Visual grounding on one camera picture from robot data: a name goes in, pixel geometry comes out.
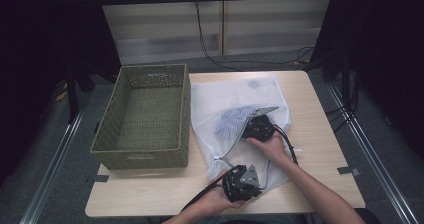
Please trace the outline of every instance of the cable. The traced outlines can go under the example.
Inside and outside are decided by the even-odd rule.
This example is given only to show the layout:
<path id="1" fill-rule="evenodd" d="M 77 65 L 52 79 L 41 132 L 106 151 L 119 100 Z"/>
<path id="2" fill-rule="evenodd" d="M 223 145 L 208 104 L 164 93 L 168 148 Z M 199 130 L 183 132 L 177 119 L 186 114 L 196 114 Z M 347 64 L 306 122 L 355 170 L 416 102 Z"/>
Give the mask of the cable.
<path id="1" fill-rule="evenodd" d="M 230 172 L 234 171 L 235 169 L 237 169 L 237 167 L 238 166 L 235 166 L 235 167 L 231 168 L 230 170 L 228 170 L 227 172 L 225 172 L 224 175 L 221 175 L 218 179 L 216 179 L 211 184 L 209 184 L 205 189 L 203 189 L 193 199 L 191 199 L 191 201 L 189 203 L 187 203 L 187 205 L 185 205 L 184 208 L 181 211 L 184 211 L 187 207 L 189 207 L 193 203 L 197 202 L 200 198 L 202 198 L 210 190 L 212 190 L 215 187 L 217 187 L 218 186 L 218 182 L 221 181 L 222 178 L 224 178 L 228 173 L 230 173 Z"/>
<path id="2" fill-rule="evenodd" d="M 344 109 L 344 108 L 347 108 L 347 106 L 346 105 L 343 105 L 343 106 L 341 106 L 341 107 L 339 107 L 339 108 L 336 108 L 336 109 L 334 109 L 334 110 L 331 110 L 331 111 L 326 111 L 325 112 L 325 115 L 331 115 L 331 114 L 333 114 L 333 113 L 335 113 L 335 112 L 337 112 L 337 111 L 340 111 L 340 110 L 342 110 L 342 109 Z"/>
<path id="3" fill-rule="evenodd" d="M 328 123 L 332 123 L 333 121 L 339 119 L 343 115 L 343 112 L 339 113 L 335 118 L 333 118 L 331 121 L 328 121 Z"/>
<path id="4" fill-rule="evenodd" d="M 284 130 L 281 127 L 279 127 L 279 126 L 273 126 L 273 127 L 278 133 L 280 133 L 280 135 L 287 142 L 287 145 L 289 146 L 290 153 L 292 155 L 293 162 L 296 163 L 297 165 L 299 165 L 299 163 L 297 162 L 296 154 L 294 153 L 294 148 L 291 145 L 289 138 L 287 137 L 287 134 L 284 132 Z"/>
<path id="5" fill-rule="evenodd" d="M 195 5 L 196 5 L 196 13 L 197 13 L 197 24 L 199 25 L 200 47 L 202 48 L 202 51 L 203 51 L 203 54 L 205 55 L 205 57 L 207 59 L 209 59 L 213 64 L 215 64 L 215 65 L 217 65 L 219 67 L 227 68 L 227 69 L 234 70 L 234 71 L 243 72 L 243 70 L 240 70 L 240 69 L 237 69 L 237 68 L 227 67 L 227 66 L 220 65 L 218 62 L 216 62 L 215 60 L 213 60 L 209 56 L 208 51 L 206 50 L 205 41 L 203 40 L 202 25 L 200 24 L 199 3 L 198 2 L 195 2 Z"/>
<path id="6" fill-rule="evenodd" d="M 315 48 L 315 47 L 302 47 L 302 48 L 297 50 L 297 57 L 295 59 L 283 61 L 283 62 L 245 61 L 245 60 L 241 60 L 241 61 L 218 61 L 218 60 L 214 60 L 209 56 L 207 49 L 206 49 L 204 39 L 203 39 L 202 25 L 201 25 L 201 22 L 200 22 L 199 3 L 195 2 L 195 5 L 196 5 L 196 14 L 197 14 L 197 24 L 199 26 L 199 34 L 200 34 L 200 47 L 202 48 L 202 52 L 205 55 L 205 57 L 207 59 L 209 59 L 213 64 L 215 64 L 219 67 L 228 68 L 228 69 L 231 69 L 231 70 L 234 70 L 234 71 L 244 72 L 244 70 L 234 68 L 234 67 L 223 66 L 221 64 L 226 64 L 226 63 L 255 63 L 255 64 L 273 64 L 273 65 L 288 64 L 288 63 L 292 63 L 292 62 L 300 60 L 302 57 L 306 56 L 306 54 L 308 54 L 312 49 Z M 305 53 L 303 53 L 302 55 L 299 56 L 299 53 L 300 53 L 301 50 L 308 49 L 308 48 L 309 48 L 308 51 L 306 51 Z"/>
<path id="7" fill-rule="evenodd" d="M 353 88 L 353 92 L 352 92 L 352 97 L 351 97 L 351 99 L 349 100 L 349 104 L 348 104 L 348 106 L 350 106 L 350 105 L 354 105 L 354 107 L 352 108 L 352 110 L 350 110 L 350 114 L 348 115 L 348 117 L 338 126 L 338 127 L 336 127 L 334 130 L 333 130 L 333 132 L 334 133 L 336 133 L 338 130 L 340 130 L 340 128 L 342 128 L 343 126 L 344 126 L 344 124 L 346 124 L 346 123 L 348 123 L 348 122 L 350 122 L 351 121 L 351 119 L 352 119 L 352 117 L 353 117 L 353 115 L 354 115 L 354 113 L 355 113 L 355 111 L 356 111 L 356 109 L 357 109 L 357 107 L 358 107 L 358 100 L 359 100 L 359 79 L 358 79 L 358 76 L 355 76 L 355 87 Z"/>

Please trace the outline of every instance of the wicker basket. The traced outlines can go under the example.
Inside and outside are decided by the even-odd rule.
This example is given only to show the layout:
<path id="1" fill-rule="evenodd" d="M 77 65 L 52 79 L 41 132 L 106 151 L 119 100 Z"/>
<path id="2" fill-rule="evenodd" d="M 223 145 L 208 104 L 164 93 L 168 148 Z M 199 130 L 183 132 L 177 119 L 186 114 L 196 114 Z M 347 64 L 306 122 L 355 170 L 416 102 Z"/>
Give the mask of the wicker basket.
<path id="1" fill-rule="evenodd" d="M 185 64 L 122 67 L 91 153 L 112 170 L 186 167 L 189 128 Z"/>

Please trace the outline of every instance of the person's hand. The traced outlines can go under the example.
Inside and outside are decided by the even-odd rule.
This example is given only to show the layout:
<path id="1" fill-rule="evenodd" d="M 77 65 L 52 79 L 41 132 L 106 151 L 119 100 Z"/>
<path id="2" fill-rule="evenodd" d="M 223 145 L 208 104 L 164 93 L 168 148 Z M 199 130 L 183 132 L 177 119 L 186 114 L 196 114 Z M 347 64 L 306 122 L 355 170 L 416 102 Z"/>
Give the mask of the person's hand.
<path id="1" fill-rule="evenodd" d="M 211 182 L 218 179 L 225 172 L 225 170 L 222 171 L 218 177 Z M 218 186 L 206 193 L 202 198 L 195 202 L 193 206 L 196 207 L 198 211 L 203 214 L 203 216 L 215 216 L 228 208 L 240 208 L 244 203 L 245 201 L 231 203 L 225 195 L 223 188 Z"/>
<path id="2" fill-rule="evenodd" d="M 258 147 L 262 153 L 274 163 L 277 162 L 277 160 L 289 159 L 289 156 L 284 149 L 283 138 L 278 132 L 275 132 L 271 139 L 267 142 L 261 142 L 252 137 L 249 137 L 246 140 L 252 145 Z"/>

